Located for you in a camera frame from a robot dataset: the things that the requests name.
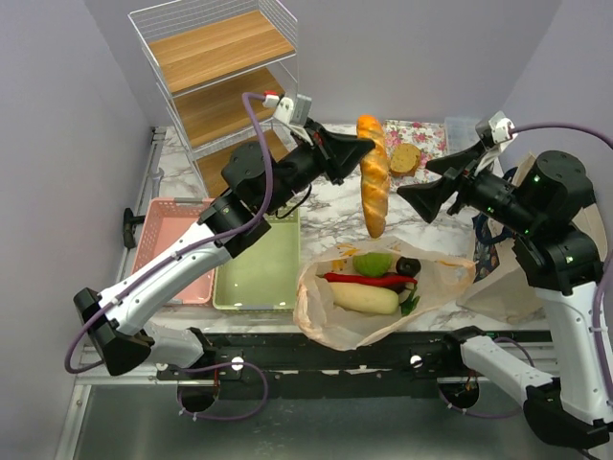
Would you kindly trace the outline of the orange baguette bread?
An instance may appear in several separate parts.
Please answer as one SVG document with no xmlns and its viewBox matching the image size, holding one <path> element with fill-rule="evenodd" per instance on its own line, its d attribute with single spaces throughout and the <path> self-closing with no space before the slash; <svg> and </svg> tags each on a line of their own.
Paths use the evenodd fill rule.
<svg viewBox="0 0 613 460">
<path fill-rule="evenodd" d="M 384 131 L 376 117 L 364 114 L 357 120 L 356 132 L 375 145 L 360 161 L 360 187 L 366 228 L 370 237 L 377 239 L 385 231 L 391 185 Z"/>
</svg>

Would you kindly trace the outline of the green vegetable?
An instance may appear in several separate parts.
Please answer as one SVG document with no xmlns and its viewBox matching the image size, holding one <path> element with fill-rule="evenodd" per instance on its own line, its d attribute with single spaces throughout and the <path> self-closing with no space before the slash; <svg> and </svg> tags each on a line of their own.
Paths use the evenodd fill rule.
<svg viewBox="0 0 613 460">
<path fill-rule="evenodd" d="M 393 262 L 389 253 L 370 252 L 352 258 L 352 267 L 361 276 L 378 278 L 386 274 Z"/>
</svg>

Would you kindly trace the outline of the red chili pepper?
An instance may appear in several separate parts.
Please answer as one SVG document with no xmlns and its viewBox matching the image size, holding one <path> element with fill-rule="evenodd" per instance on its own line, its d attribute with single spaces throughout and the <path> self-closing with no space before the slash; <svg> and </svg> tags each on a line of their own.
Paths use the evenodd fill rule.
<svg viewBox="0 0 613 460">
<path fill-rule="evenodd" d="M 350 275 L 329 272 L 323 275 L 323 278 L 330 283 L 353 283 L 364 286 L 388 288 L 399 284 L 416 285 L 418 281 L 415 278 L 399 275 L 396 273 L 384 274 L 381 277 L 367 277 L 363 275 Z"/>
</svg>

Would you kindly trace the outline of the white daikon radish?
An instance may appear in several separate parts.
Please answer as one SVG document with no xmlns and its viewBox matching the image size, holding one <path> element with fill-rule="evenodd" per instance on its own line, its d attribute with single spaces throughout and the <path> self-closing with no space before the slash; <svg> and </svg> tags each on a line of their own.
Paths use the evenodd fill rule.
<svg viewBox="0 0 613 460">
<path fill-rule="evenodd" d="M 350 311 L 393 314 L 398 310 L 398 295 L 384 287 L 351 283 L 330 283 L 334 304 Z"/>
</svg>

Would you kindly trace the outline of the orange plastic grocery bag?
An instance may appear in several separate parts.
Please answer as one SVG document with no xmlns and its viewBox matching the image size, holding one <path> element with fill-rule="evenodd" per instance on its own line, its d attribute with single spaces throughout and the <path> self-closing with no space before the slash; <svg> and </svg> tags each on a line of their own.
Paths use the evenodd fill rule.
<svg viewBox="0 0 613 460">
<path fill-rule="evenodd" d="M 357 256 L 385 254 L 420 262 L 417 280 L 396 293 L 354 280 L 329 281 L 330 273 L 356 276 Z M 426 251 L 394 237 L 340 243 L 311 259 L 298 278 L 294 324 L 309 339 L 336 351 L 371 345 L 420 316 L 460 298 L 473 282 L 475 263 Z"/>
</svg>

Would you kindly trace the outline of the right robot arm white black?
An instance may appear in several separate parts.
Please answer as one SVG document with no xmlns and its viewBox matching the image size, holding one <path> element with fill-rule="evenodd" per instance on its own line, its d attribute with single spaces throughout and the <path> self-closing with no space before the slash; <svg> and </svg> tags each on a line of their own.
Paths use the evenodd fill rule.
<svg viewBox="0 0 613 460">
<path fill-rule="evenodd" d="M 436 181 L 397 192 L 425 221 L 432 221 L 443 204 L 450 214 L 467 206 L 512 231 L 516 260 L 544 304 L 559 373 L 527 365 L 475 327 L 444 338 L 442 367 L 454 376 L 471 369 L 495 383 L 548 445 L 576 450 L 605 445 L 612 432 L 612 400 L 601 358 L 612 350 L 593 303 L 603 264 L 596 243 L 574 224 L 579 210 L 595 201 L 592 182 L 575 156 L 558 150 L 540 153 L 516 185 L 479 171 L 478 162 L 474 149 L 437 159 Z"/>
</svg>

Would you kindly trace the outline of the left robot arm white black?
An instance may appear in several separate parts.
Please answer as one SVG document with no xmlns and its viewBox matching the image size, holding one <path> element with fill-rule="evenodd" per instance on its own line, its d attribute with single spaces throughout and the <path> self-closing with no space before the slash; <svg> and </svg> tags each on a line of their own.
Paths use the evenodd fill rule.
<svg viewBox="0 0 613 460">
<path fill-rule="evenodd" d="M 316 178 L 340 184 L 374 148 L 370 139 L 327 131 L 308 121 L 310 139 L 275 162 L 260 126 L 258 140 L 236 149 L 225 170 L 229 188 L 188 230 L 128 278 L 100 292 L 84 288 L 74 297 L 88 336 L 111 376 L 146 362 L 181 368 L 193 379 L 213 364 L 197 328 L 157 327 L 151 317 L 176 294 L 207 272 L 237 258 L 271 228 L 273 214 Z"/>
</svg>

